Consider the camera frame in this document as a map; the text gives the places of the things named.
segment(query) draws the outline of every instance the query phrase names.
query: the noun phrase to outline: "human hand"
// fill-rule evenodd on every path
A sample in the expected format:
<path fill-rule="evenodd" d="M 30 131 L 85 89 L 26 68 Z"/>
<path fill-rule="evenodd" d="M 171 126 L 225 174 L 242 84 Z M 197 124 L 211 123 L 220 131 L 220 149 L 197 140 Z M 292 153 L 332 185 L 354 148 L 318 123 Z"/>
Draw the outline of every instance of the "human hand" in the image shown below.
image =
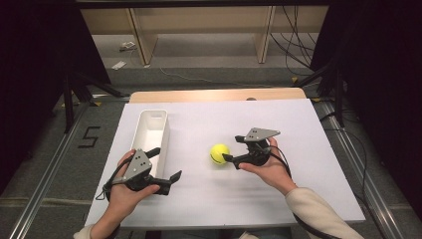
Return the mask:
<path fill-rule="evenodd" d="M 134 155 L 134 153 L 134 149 L 127 152 L 118 162 L 118 165 Z M 127 167 L 128 163 L 118 171 L 115 177 L 123 177 Z M 91 229 L 91 238 L 108 237 L 118 227 L 120 222 L 134 210 L 138 202 L 158 191 L 158 189 L 158 185 L 149 185 L 140 191 L 132 191 L 124 184 L 114 185 L 111 188 L 108 207 L 104 215 Z"/>
<path fill-rule="evenodd" d="M 281 157 L 280 152 L 277 150 L 277 141 L 273 137 L 269 137 L 268 141 L 272 147 L 271 153 Z M 239 168 L 257 174 L 264 182 L 275 187 L 284 195 L 287 195 L 291 190 L 297 188 L 295 183 L 289 177 L 285 166 L 273 156 L 270 156 L 268 161 L 262 166 L 242 162 L 239 164 Z"/>

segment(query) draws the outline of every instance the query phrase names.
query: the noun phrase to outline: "plastic tray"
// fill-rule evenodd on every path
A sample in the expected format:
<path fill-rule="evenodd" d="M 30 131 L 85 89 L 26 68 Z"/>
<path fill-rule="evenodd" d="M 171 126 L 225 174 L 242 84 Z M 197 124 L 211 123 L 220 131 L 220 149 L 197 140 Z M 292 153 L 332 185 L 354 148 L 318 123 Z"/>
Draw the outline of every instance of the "plastic tray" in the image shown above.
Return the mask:
<path fill-rule="evenodd" d="M 143 111 L 140 113 L 131 148 L 150 151 L 161 148 L 160 154 L 150 158 L 152 168 L 150 175 L 162 178 L 170 134 L 167 111 Z"/>

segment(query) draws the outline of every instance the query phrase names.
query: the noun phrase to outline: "tennis ball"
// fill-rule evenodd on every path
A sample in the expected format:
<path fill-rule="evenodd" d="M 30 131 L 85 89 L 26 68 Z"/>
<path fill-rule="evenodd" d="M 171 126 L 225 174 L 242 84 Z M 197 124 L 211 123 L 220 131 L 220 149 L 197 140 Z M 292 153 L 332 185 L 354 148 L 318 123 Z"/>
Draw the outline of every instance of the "tennis ball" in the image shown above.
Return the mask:
<path fill-rule="evenodd" d="M 217 164 L 224 164 L 226 160 L 224 160 L 223 153 L 230 154 L 230 149 L 223 143 L 217 143 L 211 147 L 210 155 L 213 162 Z"/>

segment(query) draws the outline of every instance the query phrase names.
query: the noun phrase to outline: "beige sleeve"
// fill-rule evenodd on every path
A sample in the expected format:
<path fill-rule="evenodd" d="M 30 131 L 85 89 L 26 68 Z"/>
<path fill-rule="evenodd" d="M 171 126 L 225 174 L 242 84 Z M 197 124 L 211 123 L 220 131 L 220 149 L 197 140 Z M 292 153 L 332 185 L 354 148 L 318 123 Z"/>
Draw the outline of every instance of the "beige sleeve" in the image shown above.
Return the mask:
<path fill-rule="evenodd" d="M 256 236 L 254 236 L 254 235 L 252 235 L 252 234 L 249 234 L 249 232 L 244 232 L 240 237 L 239 237 L 239 239 L 259 239 L 258 237 L 256 237 Z"/>
<path fill-rule="evenodd" d="M 363 238 L 324 199 L 308 188 L 292 190 L 286 195 L 286 201 L 293 213 L 318 231 L 338 238 Z"/>
<path fill-rule="evenodd" d="M 88 225 L 84 227 L 81 231 L 74 234 L 74 239 L 91 239 L 91 229 L 93 225 Z"/>

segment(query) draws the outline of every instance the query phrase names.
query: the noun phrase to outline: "white table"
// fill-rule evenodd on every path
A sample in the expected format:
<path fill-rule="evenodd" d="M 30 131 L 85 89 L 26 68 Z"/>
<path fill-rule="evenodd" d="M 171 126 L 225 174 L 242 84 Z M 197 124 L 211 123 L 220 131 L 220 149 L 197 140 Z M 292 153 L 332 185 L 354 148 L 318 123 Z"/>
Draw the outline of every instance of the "white table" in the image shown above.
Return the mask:
<path fill-rule="evenodd" d="M 144 230 L 280 226 L 296 223 L 283 195 L 255 174 L 233 164 L 214 164 L 209 149 L 229 145 L 231 154 L 247 152 L 235 135 L 251 127 L 276 129 L 293 179 L 321 195 L 347 222 L 363 221 L 332 148 L 309 100 L 214 103 L 127 104 L 121 115 L 96 195 L 131 146 L 144 110 L 166 110 L 170 126 L 164 178 L 183 170 L 168 196 L 141 201 L 122 227 Z M 107 201 L 93 201 L 86 224 L 97 222 Z"/>

